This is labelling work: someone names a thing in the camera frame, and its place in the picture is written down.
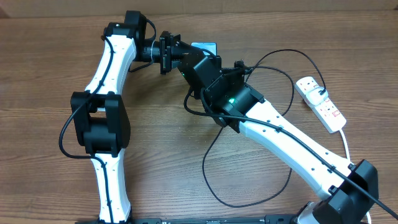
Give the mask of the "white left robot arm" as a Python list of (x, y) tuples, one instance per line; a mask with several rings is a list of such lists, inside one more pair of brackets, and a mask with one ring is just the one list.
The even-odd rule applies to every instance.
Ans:
[(146, 27), (153, 25), (139, 11), (127, 11), (122, 23), (109, 23), (101, 37), (104, 51), (93, 79), (71, 97), (68, 122), (74, 124), (78, 143), (85, 148), (82, 158), (89, 159), (96, 172), (101, 205), (96, 223), (133, 222), (124, 175), (124, 153), (131, 135), (122, 99), (128, 73), (158, 63), (165, 75), (187, 53), (217, 53), (214, 42), (186, 44), (168, 31), (147, 38)]

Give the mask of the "Samsung Galaxy smartphone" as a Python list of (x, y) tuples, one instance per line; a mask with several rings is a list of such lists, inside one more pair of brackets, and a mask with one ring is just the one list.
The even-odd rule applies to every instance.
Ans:
[(205, 55), (217, 54), (216, 42), (192, 42), (191, 46), (202, 49)]

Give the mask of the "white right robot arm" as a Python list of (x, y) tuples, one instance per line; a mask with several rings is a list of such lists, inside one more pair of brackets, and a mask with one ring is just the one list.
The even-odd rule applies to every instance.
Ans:
[(219, 56), (186, 54), (179, 71), (207, 116), (230, 126), (274, 153), (312, 188), (319, 201), (307, 203), (285, 223), (361, 223), (379, 203), (377, 169), (366, 160), (353, 164), (289, 123), (245, 79), (253, 71), (242, 61), (223, 68)]

